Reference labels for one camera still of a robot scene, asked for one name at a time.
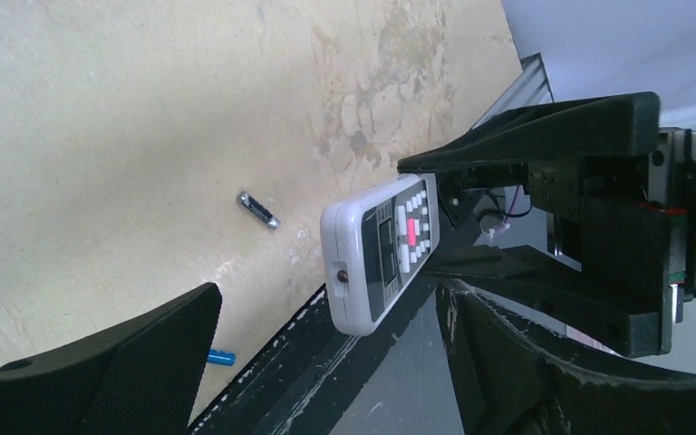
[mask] red button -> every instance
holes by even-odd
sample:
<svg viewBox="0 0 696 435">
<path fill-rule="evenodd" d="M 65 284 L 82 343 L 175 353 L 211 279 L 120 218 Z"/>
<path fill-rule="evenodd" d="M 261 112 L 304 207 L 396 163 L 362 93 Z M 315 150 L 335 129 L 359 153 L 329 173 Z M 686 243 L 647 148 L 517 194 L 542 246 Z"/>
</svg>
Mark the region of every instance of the red button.
<svg viewBox="0 0 696 435">
<path fill-rule="evenodd" d="M 407 219 L 407 245 L 414 247 L 418 243 L 415 236 L 415 219 Z"/>
</svg>

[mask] remote control button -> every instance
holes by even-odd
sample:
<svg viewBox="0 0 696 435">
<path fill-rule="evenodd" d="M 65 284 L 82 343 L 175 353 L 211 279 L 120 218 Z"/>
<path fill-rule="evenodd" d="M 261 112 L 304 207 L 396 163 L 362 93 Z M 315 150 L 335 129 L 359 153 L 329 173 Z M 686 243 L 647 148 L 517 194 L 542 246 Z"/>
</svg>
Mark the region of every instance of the remote control button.
<svg viewBox="0 0 696 435">
<path fill-rule="evenodd" d="M 396 208 L 396 223 L 399 225 L 399 234 L 407 235 L 407 214 L 404 212 L 404 206 Z"/>
<path fill-rule="evenodd" d="M 414 247 L 418 244 L 418 238 L 420 233 L 415 232 L 415 219 L 407 219 L 407 244 Z"/>
<path fill-rule="evenodd" d="M 410 272 L 410 247 L 401 245 L 401 271 L 405 274 Z"/>
</svg>

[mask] remote control display screen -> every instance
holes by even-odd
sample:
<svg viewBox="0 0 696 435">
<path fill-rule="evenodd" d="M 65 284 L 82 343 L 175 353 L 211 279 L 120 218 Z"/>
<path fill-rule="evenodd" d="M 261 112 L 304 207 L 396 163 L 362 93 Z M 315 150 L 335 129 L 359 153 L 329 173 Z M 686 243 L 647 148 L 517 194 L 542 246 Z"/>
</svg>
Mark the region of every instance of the remote control display screen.
<svg viewBox="0 0 696 435">
<path fill-rule="evenodd" d="M 396 249 L 393 243 L 393 219 L 380 224 L 380 259 L 382 280 L 388 285 L 396 277 Z"/>
</svg>

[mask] stain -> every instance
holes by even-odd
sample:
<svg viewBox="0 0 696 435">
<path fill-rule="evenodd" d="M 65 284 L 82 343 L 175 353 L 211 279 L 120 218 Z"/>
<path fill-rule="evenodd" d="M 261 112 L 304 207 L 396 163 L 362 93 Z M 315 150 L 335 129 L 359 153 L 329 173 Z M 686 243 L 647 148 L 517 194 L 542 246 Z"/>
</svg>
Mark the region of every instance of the stain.
<svg viewBox="0 0 696 435">
<path fill-rule="evenodd" d="M 265 6 L 263 5 L 262 2 L 258 3 L 257 6 L 255 7 L 255 10 L 257 11 L 257 17 L 260 18 L 260 25 L 262 26 L 262 32 L 260 34 L 260 53 L 262 54 L 263 52 L 263 41 L 266 39 L 266 36 L 268 35 L 268 19 L 266 18 L 266 10 Z"/>
<path fill-rule="evenodd" d="M 362 38 L 374 35 L 376 56 L 365 66 L 366 75 L 359 74 L 355 83 L 343 80 L 356 76 L 345 66 L 355 66 L 355 60 L 343 59 L 339 41 L 320 25 L 312 25 L 309 36 L 314 75 L 323 97 L 320 111 L 309 113 L 308 119 L 314 147 L 329 160 L 335 175 L 348 170 L 355 179 L 365 163 L 372 170 L 392 167 L 410 150 L 435 148 L 450 136 L 454 89 L 448 84 L 445 68 L 444 10 L 448 7 L 450 2 L 446 1 L 419 4 L 395 0 L 386 9 L 379 31 L 360 30 Z M 358 11 L 357 20 L 362 28 Z M 427 113 L 422 120 L 415 113 L 417 125 L 412 128 L 402 122 L 411 101 L 418 102 Z M 341 149 L 346 144 L 349 149 Z"/>
<path fill-rule="evenodd" d="M 308 229 L 307 227 L 300 226 L 300 229 L 297 231 L 297 238 L 310 239 L 311 238 L 311 230 Z"/>
<path fill-rule="evenodd" d="M 422 90 L 422 81 L 420 80 L 420 77 L 415 77 L 415 95 L 419 94 L 420 91 Z"/>
</svg>

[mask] white wall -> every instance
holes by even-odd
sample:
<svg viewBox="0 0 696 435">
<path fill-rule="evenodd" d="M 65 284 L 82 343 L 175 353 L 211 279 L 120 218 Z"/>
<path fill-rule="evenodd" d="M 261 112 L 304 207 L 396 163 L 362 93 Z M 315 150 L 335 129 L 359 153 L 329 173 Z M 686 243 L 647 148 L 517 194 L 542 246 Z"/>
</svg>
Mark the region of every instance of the white wall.
<svg viewBox="0 0 696 435">
<path fill-rule="evenodd" d="M 519 72 L 498 0 L 0 1 L 0 365 L 213 281 L 206 405 L 324 282 L 322 209 Z"/>
<path fill-rule="evenodd" d="M 503 0 L 520 57 L 541 52 L 554 97 L 655 91 L 696 104 L 696 1 Z"/>
</svg>

